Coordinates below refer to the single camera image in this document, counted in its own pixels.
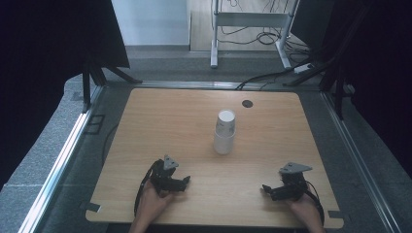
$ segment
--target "human arm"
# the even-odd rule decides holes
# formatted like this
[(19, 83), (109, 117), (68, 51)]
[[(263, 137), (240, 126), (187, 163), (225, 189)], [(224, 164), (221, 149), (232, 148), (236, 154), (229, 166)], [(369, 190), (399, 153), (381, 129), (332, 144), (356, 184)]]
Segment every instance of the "human arm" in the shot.
[(143, 188), (136, 218), (129, 229), (129, 233), (144, 233), (149, 225), (166, 209), (173, 199), (173, 193), (159, 196), (154, 185), (148, 180)]
[(306, 226), (310, 233), (325, 233), (315, 202), (306, 193), (298, 200), (288, 200), (286, 203), (296, 218)]

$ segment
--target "black clamp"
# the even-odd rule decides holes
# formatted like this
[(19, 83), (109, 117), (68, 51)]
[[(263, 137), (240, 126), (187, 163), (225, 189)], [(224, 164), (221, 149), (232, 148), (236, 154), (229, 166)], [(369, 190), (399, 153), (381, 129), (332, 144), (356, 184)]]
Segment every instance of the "black clamp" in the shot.
[(273, 201), (287, 199), (298, 200), (304, 193), (307, 194), (315, 202), (315, 206), (321, 215), (322, 224), (324, 224), (325, 213), (319, 196), (318, 194), (315, 196), (309, 191), (308, 182), (305, 181), (303, 177), (303, 172), (310, 170), (312, 170), (312, 168), (309, 166), (290, 162), (279, 171), (284, 186), (271, 188), (270, 186), (263, 185), (263, 190), (270, 195)]
[(139, 207), (140, 197), (143, 193), (143, 187), (148, 179), (151, 179), (157, 193), (163, 191), (185, 191), (190, 176), (184, 179), (175, 180), (172, 179), (173, 173), (176, 171), (176, 167), (179, 164), (173, 160), (169, 155), (164, 155), (164, 160), (159, 159), (156, 161), (149, 171), (146, 173), (145, 178), (140, 183), (139, 191), (137, 192), (136, 201), (134, 202), (134, 215), (136, 216), (137, 208)]

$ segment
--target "white wall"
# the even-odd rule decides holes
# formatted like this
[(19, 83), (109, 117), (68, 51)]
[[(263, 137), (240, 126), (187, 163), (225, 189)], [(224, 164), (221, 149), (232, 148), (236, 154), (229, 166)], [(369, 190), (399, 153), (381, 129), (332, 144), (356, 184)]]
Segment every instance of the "white wall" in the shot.
[(188, 45), (187, 0), (112, 0), (126, 46)]

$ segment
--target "black cable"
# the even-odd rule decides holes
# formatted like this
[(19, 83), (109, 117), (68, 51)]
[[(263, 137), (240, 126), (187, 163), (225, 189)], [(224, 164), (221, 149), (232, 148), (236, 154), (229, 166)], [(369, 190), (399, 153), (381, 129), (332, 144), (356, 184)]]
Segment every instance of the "black cable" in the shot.
[(288, 44), (285, 44), (285, 45), (286, 45), (285, 48), (288, 51), (294, 51), (294, 52), (298, 52), (298, 53), (301, 53), (301, 54), (309, 54), (310, 53), (310, 50), (302, 50), (302, 49), (294, 48), (294, 47), (292, 47), (291, 45), (288, 45)]
[(280, 77), (280, 76), (282, 76), (282, 75), (286, 75), (287, 73), (289, 73), (289, 72), (291, 72), (292, 70), (294, 70), (294, 68), (296, 68), (296, 67), (298, 67), (298, 66), (301, 66), (301, 65), (303, 65), (303, 64), (305, 64), (305, 63), (308, 63), (310, 60), (311, 60), (311, 57), (303, 60), (302, 62), (298, 63), (297, 65), (291, 67), (290, 69), (284, 70), (284, 71), (282, 71), (282, 72), (271, 73), (271, 74), (266, 74), (266, 75), (260, 75), (260, 76), (256, 76), (256, 77), (250, 78), (250, 79), (248, 79), (248, 80), (243, 81), (242, 83), (240, 83), (240, 84), (235, 88), (235, 90), (242, 90), (242, 89), (243, 89), (243, 86), (245, 86), (246, 83), (256, 82), (256, 81), (263, 81), (263, 80), (268, 79), (267, 77), (275, 76), (275, 78), (277, 78), (277, 77)]
[(222, 41), (222, 40), (219, 40), (219, 39), (218, 39), (218, 41), (221, 42), (221, 43), (231, 43), (231, 44), (235, 44), (235, 45), (248, 45), (248, 44), (251, 44), (251, 43), (253, 43), (253, 42), (257, 41), (257, 40), (258, 40), (258, 39), (254, 39), (254, 40), (252, 40), (252, 41), (250, 41), (250, 42), (233, 42), (233, 41)]
[[(267, 42), (262, 41), (261, 38), (263, 37), (270, 39), (271, 42), (267, 43)], [(270, 46), (270, 45), (275, 44), (275, 42), (279, 40), (279, 35), (276, 35), (275, 33), (272, 33), (272, 32), (265, 32), (263, 28), (263, 31), (257, 34), (257, 40), (263, 45)]]
[(294, 44), (294, 45), (297, 45), (297, 46), (308, 47), (307, 45), (302, 45), (302, 44), (296, 43), (296, 42), (288, 42), (288, 43)]
[(263, 10), (262, 10), (262, 12), (264, 13), (264, 9), (266, 9), (267, 8), (267, 6), (269, 6), (269, 4), (272, 2), (272, 0), (270, 0), (270, 1), (268, 1), (267, 3), (266, 3), (266, 5), (264, 6), (264, 8), (263, 8)]
[(308, 195), (310, 198), (312, 198), (313, 201), (315, 202), (315, 207), (318, 210), (319, 215), (321, 216), (322, 225), (324, 225), (325, 224), (325, 211), (324, 211), (324, 207), (321, 204), (321, 199), (319, 198), (318, 191), (316, 190), (316, 188), (310, 182), (308, 182), (308, 181), (306, 181), (306, 182), (309, 183), (312, 186), (313, 190), (316, 193), (316, 196), (311, 191), (309, 191), (308, 189), (304, 189), (303, 191), (306, 193), (306, 195)]
[(139, 186), (139, 191), (137, 191), (136, 200), (134, 201), (134, 216), (136, 216), (137, 208), (139, 207), (140, 198), (142, 197), (143, 188), (145, 187), (146, 182), (148, 181), (149, 177), (151, 176), (152, 170), (155, 166), (155, 163), (151, 166), (151, 168), (146, 173), (145, 178), (143, 178), (142, 182)]
[(265, 86), (269, 85), (269, 84), (276, 83), (276, 79), (277, 79), (277, 78), (278, 78), (278, 77), (275, 77), (275, 79), (273, 79), (273, 82), (268, 82), (268, 83), (264, 84), (263, 86), (261, 86), (260, 89), (259, 89), (259, 91), (262, 91), (263, 88), (264, 88)]
[(115, 131), (115, 129), (116, 129), (118, 126), (119, 126), (119, 124), (116, 124), (115, 126), (113, 126), (112, 129), (109, 131), (109, 133), (106, 135), (106, 138), (105, 138), (105, 140), (104, 140), (103, 150), (102, 150), (102, 167), (103, 167), (103, 165), (104, 165), (104, 161), (106, 160), (106, 159), (105, 159), (105, 155), (106, 155), (106, 145), (107, 145), (107, 142), (109, 141), (110, 135), (113, 133), (113, 131)]
[(292, 53), (289, 53), (289, 60), (291, 60), (292, 62), (294, 62), (294, 63), (301, 63), (301, 61), (297, 61), (297, 60), (295, 60), (292, 56), (293, 55), (302, 55), (303, 53), (300, 53), (300, 52), (292, 52)]
[(286, 1), (284, 13), (286, 12), (286, 7), (288, 6), (289, 0)]
[(238, 29), (238, 30), (236, 30), (236, 31), (232, 31), (232, 32), (224, 32), (224, 31), (223, 31), (223, 27), (221, 26), (221, 31), (222, 31), (222, 33), (223, 33), (224, 35), (231, 35), (231, 34), (240, 32), (240, 31), (242, 31), (242, 30), (245, 30), (246, 28), (249, 28), (249, 27), (242, 27), (242, 28), (240, 28), (240, 29)]
[(280, 7), (281, 1), (278, 0), (278, 6), (277, 6), (276, 9), (273, 11), (273, 8), (274, 8), (274, 6), (275, 6), (275, 2), (276, 2), (276, 1), (273, 0), (272, 8), (270, 9), (270, 10), (271, 10), (271, 13), (275, 13), (276, 11), (278, 11), (278, 9), (279, 9), (279, 7)]
[(213, 25), (213, 0), (210, 1), (210, 24), (212, 25), (212, 31), (215, 31), (215, 26)]
[(240, 8), (240, 11), (241, 12), (243, 12), (243, 9), (242, 9), (242, 6), (240, 6), (240, 2), (239, 2), (239, 0), (227, 0), (227, 2), (230, 2), (230, 6), (231, 7), (239, 7)]

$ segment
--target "white cup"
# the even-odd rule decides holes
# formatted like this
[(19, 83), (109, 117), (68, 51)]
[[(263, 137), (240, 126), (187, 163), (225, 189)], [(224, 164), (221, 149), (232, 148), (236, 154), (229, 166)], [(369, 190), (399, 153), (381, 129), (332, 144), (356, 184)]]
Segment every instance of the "white cup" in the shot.
[(234, 133), (230, 137), (222, 137), (215, 132), (213, 147), (218, 154), (228, 154), (233, 149)]
[(216, 122), (216, 133), (221, 137), (231, 137), (235, 131), (235, 114), (232, 110), (221, 110)]
[(213, 147), (219, 154), (228, 154), (233, 149), (235, 114), (232, 110), (221, 110), (216, 122)]

